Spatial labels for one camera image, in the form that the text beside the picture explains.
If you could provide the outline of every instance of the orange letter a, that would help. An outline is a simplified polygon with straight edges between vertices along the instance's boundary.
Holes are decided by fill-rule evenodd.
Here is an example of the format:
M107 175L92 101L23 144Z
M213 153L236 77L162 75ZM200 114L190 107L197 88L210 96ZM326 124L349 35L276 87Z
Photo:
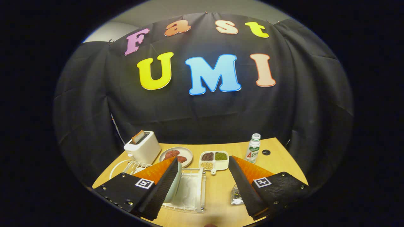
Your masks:
M166 32L164 32L165 36L173 36L177 33L186 32L191 29L191 26L188 25L187 20L180 20L176 22L172 22L171 24L167 25Z

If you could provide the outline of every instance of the white plate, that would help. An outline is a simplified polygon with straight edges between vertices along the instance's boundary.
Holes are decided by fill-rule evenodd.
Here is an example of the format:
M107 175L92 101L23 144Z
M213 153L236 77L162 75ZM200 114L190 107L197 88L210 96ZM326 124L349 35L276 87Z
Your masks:
M212 161L202 161L202 156L204 154L210 153L210 152L213 153L213 160ZM227 156L227 160L216 161L215 160L216 153L225 153ZM217 170L225 170L225 169L229 168L229 154L225 151L205 151L205 152L202 152L202 154L199 157L199 168L202 168L201 163L203 163L203 162L213 163L213 169L211 169L211 170L204 169L204 170L210 171L210 173L212 175L215 175Z
M162 162L164 160L164 158L166 157L166 153L169 151L172 151L172 150L179 151L179 155L177 155L177 156L183 156L183 157L187 158L187 160L185 162L181 163L183 168L187 167L191 163L192 158L193 158L192 152L188 148L185 148L185 147L172 147L170 149L167 149L163 153L161 153L158 160L160 162Z

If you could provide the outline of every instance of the gray wall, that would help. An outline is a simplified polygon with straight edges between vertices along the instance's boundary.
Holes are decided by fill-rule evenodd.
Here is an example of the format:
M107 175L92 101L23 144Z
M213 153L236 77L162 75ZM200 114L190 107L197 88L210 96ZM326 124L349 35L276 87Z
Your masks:
M257 0L150 0L106 22L83 42L117 40L139 27L179 15L201 12L244 15L270 23L291 18Z

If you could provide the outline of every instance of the plastic bottle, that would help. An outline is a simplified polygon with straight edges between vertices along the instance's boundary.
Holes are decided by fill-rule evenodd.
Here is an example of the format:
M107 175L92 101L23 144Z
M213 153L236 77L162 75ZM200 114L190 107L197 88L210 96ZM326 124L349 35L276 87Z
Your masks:
M254 133L251 137L250 144L248 145L246 157L244 158L246 161L255 163L259 153L259 145L260 145L261 135L258 133Z

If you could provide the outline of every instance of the bottle label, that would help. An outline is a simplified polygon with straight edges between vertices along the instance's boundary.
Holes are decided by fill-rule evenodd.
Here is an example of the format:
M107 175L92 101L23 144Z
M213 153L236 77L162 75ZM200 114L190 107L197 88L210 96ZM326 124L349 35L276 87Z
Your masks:
M258 156L259 147L249 147L246 155L246 160L255 163L255 159Z

